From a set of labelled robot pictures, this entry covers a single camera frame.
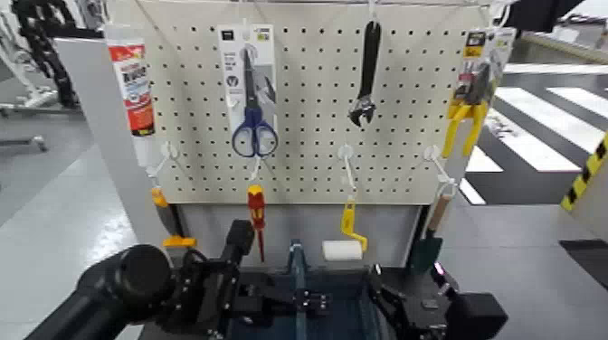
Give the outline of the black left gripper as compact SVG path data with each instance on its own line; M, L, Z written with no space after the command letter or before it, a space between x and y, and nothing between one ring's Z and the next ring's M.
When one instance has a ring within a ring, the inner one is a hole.
M166 333L224 339L239 278L232 260L186 260L176 273L175 291L157 317ZM269 285L244 284L242 296L262 298L264 316L326 316L332 305L330 294L296 296L293 290Z

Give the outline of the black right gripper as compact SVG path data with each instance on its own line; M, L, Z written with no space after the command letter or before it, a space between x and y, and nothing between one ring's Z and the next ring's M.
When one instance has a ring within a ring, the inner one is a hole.
M367 275L368 295L398 339L443 339L446 313L458 284L439 263L424 273L374 264Z

